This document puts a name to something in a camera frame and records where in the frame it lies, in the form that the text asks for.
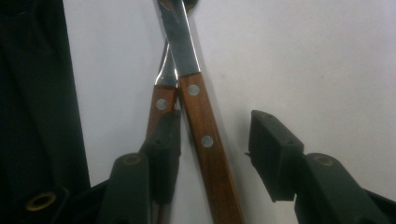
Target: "knife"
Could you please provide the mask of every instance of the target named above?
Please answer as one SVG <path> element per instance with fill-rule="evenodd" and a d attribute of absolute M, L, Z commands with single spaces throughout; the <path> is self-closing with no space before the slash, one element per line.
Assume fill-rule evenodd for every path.
<path fill-rule="evenodd" d="M 162 114 L 175 109 L 176 101 L 177 71 L 169 45 L 165 43 L 160 70 L 152 91 L 146 137 L 152 133 Z"/>
<path fill-rule="evenodd" d="M 182 0 L 158 0 L 214 223 L 244 223 Z"/>

